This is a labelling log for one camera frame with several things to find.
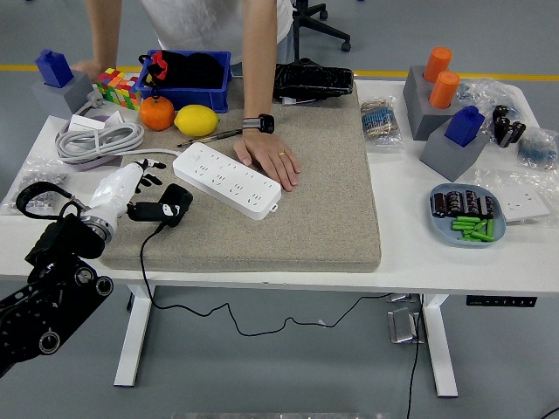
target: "gray floor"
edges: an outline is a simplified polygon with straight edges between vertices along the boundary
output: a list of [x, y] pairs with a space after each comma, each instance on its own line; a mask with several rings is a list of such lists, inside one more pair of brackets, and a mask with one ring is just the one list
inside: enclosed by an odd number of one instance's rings
[[[43, 48], [70, 62], [88, 58], [86, 14], [72, 0], [3, 0], [0, 65], [28, 65]], [[559, 74], [559, 3], [535, 0], [328, 0], [330, 24], [349, 32], [341, 42], [304, 31], [301, 56], [356, 70], [407, 71], [435, 45], [453, 49], [458, 72]], [[120, 65], [157, 47], [137, 2], [125, 0]], [[7, 191], [45, 116], [29, 86], [35, 72], [0, 72], [0, 196]], [[541, 126], [559, 130], [557, 83], [509, 81], [520, 87]], [[0, 284], [0, 295], [20, 286]], [[301, 321], [334, 322], [358, 298], [352, 293], [161, 289], [162, 304], [207, 311], [231, 302], [248, 333]], [[334, 329], [289, 324], [271, 336], [243, 338], [225, 312], [208, 319], [153, 311], [136, 387], [112, 382], [126, 330], [128, 292], [114, 295], [60, 351], [15, 366], [0, 380], [0, 417], [170, 418], [185, 412], [363, 412], [403, 418], [414, 347], [390, 344], [383, 300], [364, 300]], [[459, 388], [437, 398], [428, 347], [420, 347], [414, 418], [539, 418], [559, 405], [559, 308], [471, 308], [452, 296], [443, 315]]]

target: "power strip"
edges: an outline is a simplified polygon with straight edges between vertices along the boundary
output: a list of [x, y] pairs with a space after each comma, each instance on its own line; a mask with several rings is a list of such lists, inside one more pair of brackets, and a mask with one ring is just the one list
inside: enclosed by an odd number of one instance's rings
[[176, 176], [253, 220], [278, 208], [279, 183], [200, 142], [179, 155], [173, 169]]

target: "white table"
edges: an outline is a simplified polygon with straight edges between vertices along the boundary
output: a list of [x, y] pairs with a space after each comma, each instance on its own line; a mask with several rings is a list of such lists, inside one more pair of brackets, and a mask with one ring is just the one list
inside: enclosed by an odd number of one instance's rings
[[[374, 273], [150, 271], [148, 278], [154, 289], [158, 285], [180, 285], [422, 293], [438, 395], [457, 396], [440, 305], [449, 294], [558, 297], [559, 235], [552, 229], [515, 226], [508, 228], [498, 243], [484, 249], [453, 247], [443, 241], [430, 226], [427, 202], [429, 192], [448, 181], [418, 160], [424, 143], [411, 140], [402, 95], [404, 83], [357, 80], [356, 84], [360, 100], [388, 95], [396, 98], [396, 117], [405, 142], [404, 153], [368, 154], [383, 253], [380, 267]], [[133, 113], [125, 114], [128, 120], [134, 117]], [[48, 118], [30, 155], [56, 158], [52, 141], [64, 123]], [[529, 123], [537, 124], [533, 115]], [[514, 168], [510, 155], [496, 153], [490, 146], [473, 169]], [[87, 202], [99, 180], [113, 170], [115, 166], [73, 173], [65, 188]], [[47, 222], [23, 216], [0, 216], [3, 237], [17, 237], [0, 253], [0, 279], [27, 279], [31, 267], [24, 256], [46, 225]], [[141, 273], [111, 270], [98, 260], [88, 262], [100, 275], [128, 285], [136, 296], [114, 383], [133, 386], [151, 307]]]

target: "coiled white cable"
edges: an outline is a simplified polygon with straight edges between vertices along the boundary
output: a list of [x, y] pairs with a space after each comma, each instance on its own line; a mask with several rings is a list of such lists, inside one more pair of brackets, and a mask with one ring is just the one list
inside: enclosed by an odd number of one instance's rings
[[87, 163], [108, 155], [181, 154], [180, 151], [165, 148], [135, 150], [143, 141], [143, 135], [143, 127], [133, 123], [89, 131], [72, 131], [59, 135], [56, 149], [61, 161], [72, 164]]

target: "gray base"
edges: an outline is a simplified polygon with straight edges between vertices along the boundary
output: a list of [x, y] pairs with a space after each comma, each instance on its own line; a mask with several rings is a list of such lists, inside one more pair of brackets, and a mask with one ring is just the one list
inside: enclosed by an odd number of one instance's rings
[[38, 81], [31, 86], [39, 104], [47, 115], [70, 120], [87, 102], [87, 95], [93, 91], [93, 84], [87, 74], [72, 70], [73, 79], [62, 88], [48, 86]]
[[408, 108], [411, 136], [415, 141], [427, 141], [429, 135], [462, 109], [456, 98], [446, 109], [437, 109], [429, 103], [433, 83], [423, 78], [424, 65], [412, 65], [405, 80], [404, 100]]
[[450, 123], [447, 121], [429, 136], [419, 160], [454, 182], [478, 160], [488, 138], [485, 135], [478, 135], [467, 146], [461, 147], [445, 137]]

